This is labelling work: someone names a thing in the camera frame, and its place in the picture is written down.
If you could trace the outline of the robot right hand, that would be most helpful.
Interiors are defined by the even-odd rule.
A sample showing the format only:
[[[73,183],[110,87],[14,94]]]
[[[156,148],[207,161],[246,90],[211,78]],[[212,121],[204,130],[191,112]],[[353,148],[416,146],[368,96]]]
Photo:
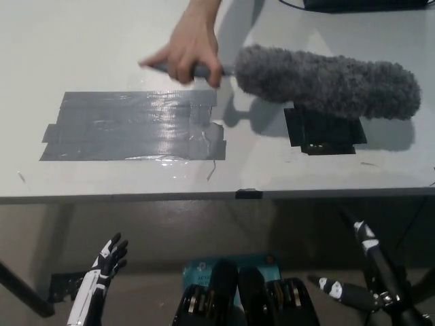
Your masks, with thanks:
[[[368,261],[372,279],[379,288],[363,288],[316,275],[310,275],[308,279],[333,300],[362,312],[376,312],[388,306],[409,306],[409,294],[406,293],[403,282],[400,281],[391,259],[381,248],[375,233],[365,221],[355,221],[351,226]]]

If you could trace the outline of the person's bare hand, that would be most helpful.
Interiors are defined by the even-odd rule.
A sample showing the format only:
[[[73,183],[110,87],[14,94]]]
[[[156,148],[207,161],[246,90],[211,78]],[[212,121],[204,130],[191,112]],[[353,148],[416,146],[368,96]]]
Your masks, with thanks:
[[[209,70],[207,83],[219,88],[222,79],[222,65],[218,59],[218,43],[213,26],[205,21],[181,21],[174,28],[167,45],[155,54],[138,62],[143,67],[166,63],[171,79],[189,84],[193,81],[193,68],[204,64]]]

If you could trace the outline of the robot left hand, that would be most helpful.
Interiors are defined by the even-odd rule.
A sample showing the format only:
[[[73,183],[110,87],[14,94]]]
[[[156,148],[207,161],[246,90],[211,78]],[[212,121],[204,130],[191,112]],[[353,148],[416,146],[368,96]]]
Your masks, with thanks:
[[[106,295],[112,279],[126,265],[128,241],[115,234],[101,249],[87,271],[75,297],[67,324],[94,326],[101,324]]]

